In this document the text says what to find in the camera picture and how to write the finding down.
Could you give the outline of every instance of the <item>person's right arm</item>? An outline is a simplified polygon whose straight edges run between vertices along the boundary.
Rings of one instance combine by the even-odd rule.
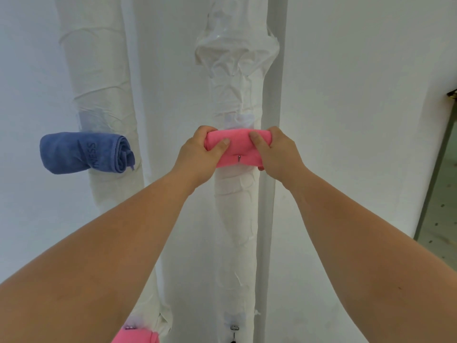
[[[295,143],[270,129],[251,139],[292,193],[342,305],[373,342],[457,342],[457,273],[400,230],[309,171]]]

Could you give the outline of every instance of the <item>person's right hand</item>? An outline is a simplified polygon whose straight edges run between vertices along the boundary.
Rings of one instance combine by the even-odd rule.
[[[249,136],[262,157],[266,173],[270,177],[279,180],[287,190],[291,190],[294,178],[300,172],[306,170],[306,167],[294,141],[283,134],[276,126],[268,130],[272,136],[270,146],[255,131],[251,131]]]

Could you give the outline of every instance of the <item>hand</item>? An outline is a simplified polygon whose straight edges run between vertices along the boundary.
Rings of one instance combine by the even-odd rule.
[[[207,133],[211,131],[217,129],[212,126],[200,126],[194,136],[181,147],[178,159],[171,170],[180,178],[189,181],[191,193],[212,177],[221,156],[230,145],[230,140],[226,138],[207,151],[204,142]]]
[[[270,146],[255,131],[250,132],[249,136],[262,157],[266,173],[270,177],[279,180],[287,190],[291,190],[294,177],[301,171],[306,170],[306,167],[294,141],[283,134],[276,126],[268,130],[273,137]]]

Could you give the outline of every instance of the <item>person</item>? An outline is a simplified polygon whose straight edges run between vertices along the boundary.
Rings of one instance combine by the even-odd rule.
[[[173,169],[54,245],[0,285],[2,343],[110,342],[133,309],[187,197],[229,146],[201,126]],[[294,142],[250,134],[290,190],[342,305],[370,342],[455,342],[457,275],[306,168]]]

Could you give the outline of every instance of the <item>white pipe wrapping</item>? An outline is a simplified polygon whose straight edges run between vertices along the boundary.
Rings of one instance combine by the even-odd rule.
[[[197,40],[196,61],[210,78],[219,129],[260,128],[265,74],[279,43],[266,25],[268,0],[211,0],[208,23]],[[218,342],[251,343],[254,335],[259,172],[237,165],[215,175],[219,231],[216,271]]]
[[[55,0],[55,4],[80,129],[121,134],[135,155],[134,171],[89,170],[95,204],[104,213],[144,188],[121,0]],[[126,325],[164,335],[171,321],[171,312],[160,302],[153,270]]]

